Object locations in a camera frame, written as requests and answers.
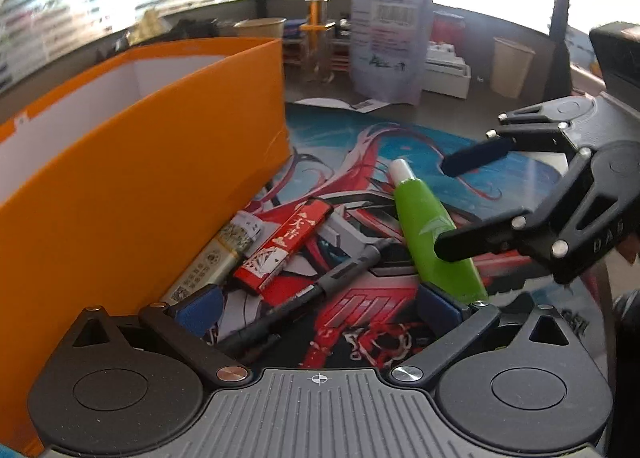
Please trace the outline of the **gold white lighter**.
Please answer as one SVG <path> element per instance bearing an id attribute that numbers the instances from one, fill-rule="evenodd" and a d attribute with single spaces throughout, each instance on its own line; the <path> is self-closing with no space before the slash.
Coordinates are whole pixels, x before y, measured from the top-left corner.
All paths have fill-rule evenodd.
<path id="1" fill-rule="evenodd" d="M 258 240 L 264 223 L 239 211 L 192 260 L 160 298 L 175 305 L 208 285 L 220 285 Z"/>

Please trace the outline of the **red lighter with cards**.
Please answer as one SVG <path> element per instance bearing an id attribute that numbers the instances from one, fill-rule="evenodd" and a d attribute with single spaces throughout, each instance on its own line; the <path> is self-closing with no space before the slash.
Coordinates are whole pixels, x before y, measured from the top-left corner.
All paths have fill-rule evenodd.
<path id="1" fill-rule="evenodd" d="M 261 295 L 295 252 L 316 233 L 333 212 L 321 198 L 309 198 L 298 205 L 259 248 L 238 267 L 232 282 L 252 295 Z"/>

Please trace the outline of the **green tube white cap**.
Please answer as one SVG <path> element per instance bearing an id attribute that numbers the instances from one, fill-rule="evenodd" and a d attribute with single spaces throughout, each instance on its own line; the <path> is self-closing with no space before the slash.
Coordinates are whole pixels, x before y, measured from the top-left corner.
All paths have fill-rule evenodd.
<path id="1" fill-rule="evenodd" d="M 394 185 L 398 221 L 421 281 L 431 283 L 462 303 L 487 301 L 488 294 L 471 259 L 450 263 L 439 259 L 435 243 L 440 234 L 454 230 L 446 208 L 412 171 L 405 159 L 388 165 Z"/>

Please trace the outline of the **printed anime desk mat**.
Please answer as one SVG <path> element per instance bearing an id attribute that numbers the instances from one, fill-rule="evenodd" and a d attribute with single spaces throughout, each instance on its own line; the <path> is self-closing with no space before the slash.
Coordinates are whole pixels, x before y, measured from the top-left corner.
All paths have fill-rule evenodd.
<path id="1" fill-rule="evenodd" d="M 385 370 L 433 341 L 434 322 L 416 311 L 419 278 L 401 244 L 387 177 L 392 160 L 407 159 L 458 224 L 536 206 L 560 178 L 546 163 L 511 155 L 451 179 L 439 164 L 446 154 L 468 145 L 464 137 L 356 112 L 291 104 L 286 123 L 291 158 L 250 204 L 264 223 L 262 237 L 311 197 L 330 204 L 332 215 L 259 295 L 218 288 L 205 341 L 216 343 L 253 322 L 363 247 L 384 238 L 392 245 L 369 272 L 269 341 L 254 358 L 262 367 Z"/>

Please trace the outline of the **black marker pen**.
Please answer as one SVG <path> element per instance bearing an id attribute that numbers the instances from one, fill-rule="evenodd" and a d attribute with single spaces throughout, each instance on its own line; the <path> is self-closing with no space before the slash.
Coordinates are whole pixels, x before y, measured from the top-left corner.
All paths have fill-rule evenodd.
<path id="1" fill-rule="evenodd" d="M 260 319 L 254 319 L 243 328 L 235 330 L 215 345 L 216 350 L 238 358 L 257 348 L 277 336 L 282 328 L 293 324 L 300 316 L 341 293 L 361 274 L 378 264 L 387 250 L 396 245 L 398 241 L 393 238 L 380 239 L 367 245 L 355 258 L 337 265 L 296 295 L 269 310 Z"/>

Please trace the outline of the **tan paper cup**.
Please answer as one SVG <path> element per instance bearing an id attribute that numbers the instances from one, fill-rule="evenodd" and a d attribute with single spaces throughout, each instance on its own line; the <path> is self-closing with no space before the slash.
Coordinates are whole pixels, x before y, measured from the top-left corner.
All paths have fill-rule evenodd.
<path id="1" fill-rule="evenodd" d="M 281 39 L 285 22 L 285 18 L 251 18 L 236 22 L 233 29 L 238 37 Z"/>
<path id="2" fill-rule="evenodd" d="M 536 52 L 519 42 L 495 37 L 494 59 L 490 88 L 509 99 L 517 99 L 532 65 Z"/>

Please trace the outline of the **orange cardboard box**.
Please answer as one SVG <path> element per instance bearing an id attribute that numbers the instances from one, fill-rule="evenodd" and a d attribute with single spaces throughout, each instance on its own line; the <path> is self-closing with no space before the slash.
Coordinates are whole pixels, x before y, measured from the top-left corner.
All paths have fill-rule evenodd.
<path id="1" fill-rule="evenodd" d="M 41 445 L 27 395 L 79 311 L 157 300 L 288 159 L 282 47 L 129 50 L 1 127 L 1 441 Z"/>

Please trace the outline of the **white printed pouch bag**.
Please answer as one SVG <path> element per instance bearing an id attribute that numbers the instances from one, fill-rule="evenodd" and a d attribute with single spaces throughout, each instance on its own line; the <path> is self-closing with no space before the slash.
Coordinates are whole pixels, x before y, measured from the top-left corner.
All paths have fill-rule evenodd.
<path id="1" fill-rule="evenodd" d="M 416 105 L 433 23 L 433 0 L 352 0 L 349 73 L 355 90 Z"/>

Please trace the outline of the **black mesh desk organizer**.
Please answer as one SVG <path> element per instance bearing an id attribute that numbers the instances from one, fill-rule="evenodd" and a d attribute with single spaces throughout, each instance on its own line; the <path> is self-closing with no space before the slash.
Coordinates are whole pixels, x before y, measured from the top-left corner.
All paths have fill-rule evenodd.
<path id="1" fill-rule="evenodd" d="M 219 36 L 219 28 L 216 21 L 197 21 L 183 18 L 182 20 L 179 20 L 177 24 L 171 25 L 171 30 L 169 30 L 168 33 L 143 41 L 141 44 L 130 46 L 126 35 L 127 33 L 115 41 L 113 44 L 114 52 L 119 53 L 130 48 L 148 46 L 149 44 L 158 44 L 159 42 L 214 38 Z"/>

